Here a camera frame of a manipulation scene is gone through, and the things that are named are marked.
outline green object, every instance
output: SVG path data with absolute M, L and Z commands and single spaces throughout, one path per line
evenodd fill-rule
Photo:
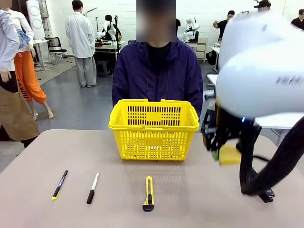
M 218 152 L 212 152 L 212 157 L 214 159 L 215 162 L 217 162 L 219 160 L 219 153 Z

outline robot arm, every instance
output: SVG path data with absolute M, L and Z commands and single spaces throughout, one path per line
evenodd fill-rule
M 241 191 L 259 195 L 264 202 L 272 201 L 267 195 L 270 188 L 292 171 L 304 153 L 304 118 L 290 130 L 260 173 L 252 168 L 259 134 L 254 118 L 304 111 L 302 40 L 302 32 L 272 12 L 233 18 L 223 37 L 217 80 L 219 111 L 211 149 L 219 151 L 228 139 L 238 138 Z M 243 117 L 252 119 L 243 121 Z
M 194 17 L 190 17 L 186 20 L 186 31 L 184 32 L 185 42 L 189 42 L 190 38 L 194 38 L 195 31 L 200 28 Z
M 221 107 L 249 118 L 304 112 L 302 40 L 303 32 L 272 12 L 233 18 L 219 57 Z
M 111 21 L 105 20 L 103 24 L 103 31 L 102 31 L 102 37 L 104 38 L 106 34 L 109 34 L 111 36 L 111 39 L 113 41 L 116 40 L 115 34 L 116 34 L 116 29 Z

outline orange pants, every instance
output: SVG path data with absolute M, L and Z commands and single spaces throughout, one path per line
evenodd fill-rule
M 20 52 L 20 54 L 22 56 L 17 53 L 14 58 L 19 89 L 25 100 L 34 98 L 35 101 L 42 104 L 47 96 L 38 83 L 32 54 L 29 51 Z

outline plastic shopping basket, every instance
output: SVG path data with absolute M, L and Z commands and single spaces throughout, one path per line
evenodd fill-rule
M 109 122 L 122 159 L 185 160 L 199 118 L 187 101 L 120 100 Z

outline pen cap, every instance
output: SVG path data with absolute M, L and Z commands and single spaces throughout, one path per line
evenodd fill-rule
M 86 203 L 87 203 L 87 204 L 91 204 L 91 203 L 92 203 L 92 200 L 93 200 L 93 197 L 94 197 L 94 190 L 90 190 L 90 193 L 89 193 L 89 196 L 88 196 L 88 198 L 87 198 Z

